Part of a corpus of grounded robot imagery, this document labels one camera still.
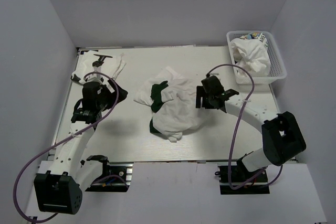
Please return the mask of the white t-shirt green trim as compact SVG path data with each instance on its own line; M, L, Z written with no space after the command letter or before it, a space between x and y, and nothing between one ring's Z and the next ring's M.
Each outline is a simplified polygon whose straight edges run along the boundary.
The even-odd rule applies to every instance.
M196 84L174 71L163 69L140 86L135 102L149 106L150 132L176 143L183 132L197 130L208 119L209 111L196 108Z

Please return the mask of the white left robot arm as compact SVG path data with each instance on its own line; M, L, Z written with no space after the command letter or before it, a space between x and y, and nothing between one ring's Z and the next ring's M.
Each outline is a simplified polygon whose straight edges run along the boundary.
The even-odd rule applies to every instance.
M69 136L45 173L38 173L34 189L42 212L74 215L78 212L83 192L95 181L110 178L108 158L91 155L82 159L84 150L95 133L102 112L127 98L128 92L116 85L111 92L105 84L90 81L83 85L71 117Z

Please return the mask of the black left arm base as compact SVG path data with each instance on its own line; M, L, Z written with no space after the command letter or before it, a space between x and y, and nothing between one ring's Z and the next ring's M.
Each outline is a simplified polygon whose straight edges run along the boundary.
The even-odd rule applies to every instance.
M101 163L102 174L94 180L94 184L86 189L88 192L125 193L131 184L133 163L111 163L103 155L91 155L82 166L89 161Z

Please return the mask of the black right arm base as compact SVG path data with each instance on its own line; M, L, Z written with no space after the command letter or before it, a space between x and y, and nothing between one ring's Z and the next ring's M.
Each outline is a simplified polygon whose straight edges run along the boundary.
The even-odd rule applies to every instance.
M233 186L238 186L242 184L244 181L252 177L252 175L256 174L249 173L248 176L237 168L236 165L232 166L232 184ZM258 177L254 178L249 183L245 184L243 187L232 190L229 186L228 182L228 166L219 166L218 171L214 173L214 176L219 179L219 188L221 195L266 195L270 194L268 184L268 176L266 171L263 171Z

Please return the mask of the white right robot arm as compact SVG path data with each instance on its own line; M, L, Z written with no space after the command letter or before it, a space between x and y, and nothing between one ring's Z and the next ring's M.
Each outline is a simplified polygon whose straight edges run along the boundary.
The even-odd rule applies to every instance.
M269 165L281 166L306 150L295 116L275 113L244 100L239 92L225 90L216 76L206 77L196 89L196 108L218 109L245 121L262 135L262 147L236 163L238 177L247 182Z

